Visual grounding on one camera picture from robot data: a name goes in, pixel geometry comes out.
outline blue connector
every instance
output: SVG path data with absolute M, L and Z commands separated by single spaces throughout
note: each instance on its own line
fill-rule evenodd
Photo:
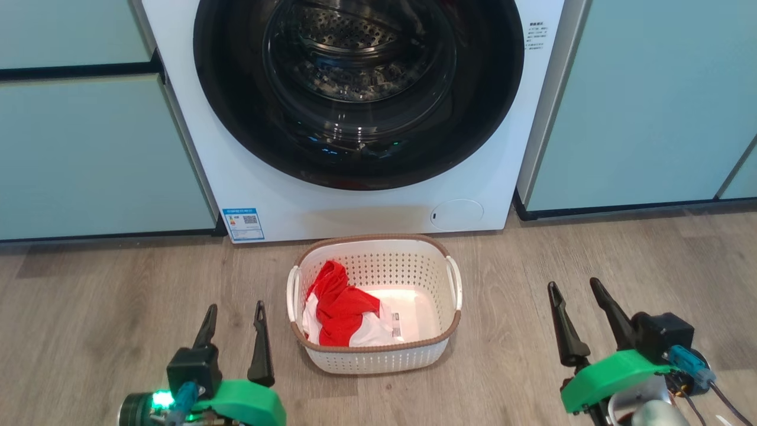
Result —
M 166 417 L 166 426 L 181 426 L 184 424 L 187 415 L 192 410 L 192 406 L 197 402 L 200 396 L 200 388 L 193 381 L 184 383 L 179 392 L 173 398 L 173 405 L 170 407 L 170 413 Z
M 705 362 L 681 345 L 670 348 L 668 362 L 690 375 L 694 379 L 694 383 L 704 390 L 709 389 L 710 382 L 715 382 L 715 373 L 707 368 Z

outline wire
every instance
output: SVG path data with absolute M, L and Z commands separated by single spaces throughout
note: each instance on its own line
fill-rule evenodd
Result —
M 680 392 L 681 395 L 684 396 L 684 398 L 686 399 L 686 402 L 689 403 L 689 405 L 691 406 L 691 409 L 694 410 L 694 414 L 696 414 L 696 417 L 699 419 L 699 421 L 702 422 L 702 426 L 707 426 L 707 423 L 705 422 L 705 418 L 702 417 L 702 413 L 700 413 L 699 410 L 696 409 L 696 406 L 694 405 L 694 401 L 691 400 L 691 398 L 689 397 L 689 394 L 684 392 L 684 389 L 681 388 L 681 385 L 673 378 L 673 376 L 668 376 L 668 378 L 670 379 L 671 383 L 675 385 L 676 390 Z
M 736 407 L 734 407 L 734 404 L 731 404 L 731 401 L 729 401 L 728 398 L 725 397 L 725 395 L 723 394 L 723 392 L 720 390 L 720 388 L 717 385 L 715 385 L 714 382 L 709 381 L 708 383 L 709 383 L 710 387 L 712 388 L 712 390 L 714 390 L 715 393 L 718 395 L 718 397 L 720 398 L 720 400 L 723 401 L 723 403 L 725 404 L 725 406 L 727 406 L 729 409 L 731 409 L 731 411 L 733 412 L 733 414 L 739 420 L 741 420 L 742 423 L 746 424 L 746 426 L 754 426 L 749 420 L 746 420 L 746 417 L 744 417 L 744 415 L 741 414 L 739 412 L 739 410 L 736 409 Z

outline brown basket rim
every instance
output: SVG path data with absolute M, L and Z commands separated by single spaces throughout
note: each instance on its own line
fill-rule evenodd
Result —
M 433 246 L 435 246 L 442 255 L 446 258 L 450 255 L 450 252 L 447 250 L 446 247 L 444 247 L 441 243 L 439 243 L 437 240 L 434 240 L 433 238 L 425 235 L 418 235 L 418 234 L 411 234 L 411 233 L 383 233 L 383 234 L 373 234 L 373 235 L 359 235 L 359 236 L 346 236 L 342 238 L 331 238 L 330 240 L 323 240 L 319 241 L 318 243 L 315 243 L 311 245 L 310 247 L 305 250 L 305 252 L 297 259 L 297 263 L 295 266 L 300 266 L 302 261 L 309 255 L 311 252 L 313 252 L 316 249 L 320 249 L 321 247 L 325 246 L 332 246 L 334 244 L 342 244 L 342 243 L 355 243 L 358 241 L 370 241 L 370 240 L 418 240 L 423 241 L 425 243 L 430 243 Z M 408 342 L 408 343 L 398 343 L 396 345 L 386 345 L 386 346 L 364 346 L 364 347 L 349 347 L 349 346 L 321 346 L 316 345 L 315 343 L 311 343 L 308 339 L 305 338 L 304 334 L 302 334 L 302 331 L 300 331 L 300 328 L 297 326 L 296 321 L 292 321 L 290 323 L 291 329 L 294 331 L 294 335 L 297 337 L 297 339 L 300 341 L 300 343 L 307 347 L 308 349 L 311 349 L 316 352 L 334 352 L 334 353 L 377 353 L 377 352 L 392 352 L 397 350 L 405 350 L 405 349 L 415 349 L 420 348 L 424 346 L 431 346 L 435 345 L 437 343 L 443 342 L 446 339 L 449 339 L 452 333 L 457 329 L 457 325 L 460 323 L 460 316 L 461 312 L 459 309 L 455 311 L 455 316 L 452 319 L 452 324 L 446 329 L 442 334 L 439 336 L 433 337 L 431 339 L 426 340 L 419 340 L 417 342 Z

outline light blue cabinet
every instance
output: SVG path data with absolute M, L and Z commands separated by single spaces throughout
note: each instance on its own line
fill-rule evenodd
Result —
M 757 133 L 757 2 L 587 7 L 526 209 L 713 199 Z
M 0 69 L 149 61 L 129 0 L 3 0 Z
M 754 148 L 752 146 L 752 151 L 725 188 L 721 199 L 757 197 L 757 149 Z
M 0 240 L 214 227 L 157 75 L 0 84 Z

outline washing machine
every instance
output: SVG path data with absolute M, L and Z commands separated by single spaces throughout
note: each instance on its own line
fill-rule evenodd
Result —
M 505 225 L 563 0 L 142 0 L 234 243 Z

